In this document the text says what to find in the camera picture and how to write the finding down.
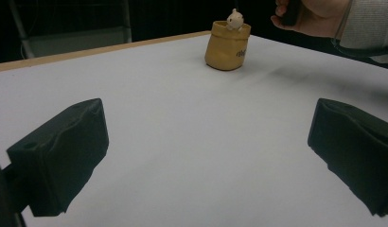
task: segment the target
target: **gray sleeve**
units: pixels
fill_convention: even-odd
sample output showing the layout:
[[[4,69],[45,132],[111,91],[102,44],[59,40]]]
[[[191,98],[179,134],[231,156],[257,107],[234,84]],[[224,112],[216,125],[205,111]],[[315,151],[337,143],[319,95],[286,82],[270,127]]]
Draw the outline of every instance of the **gray sleeve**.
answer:
[[[353,0],[340,46],[353,49],[388,46],[388,0]],[[388,55],[371,59],[388,63]]]

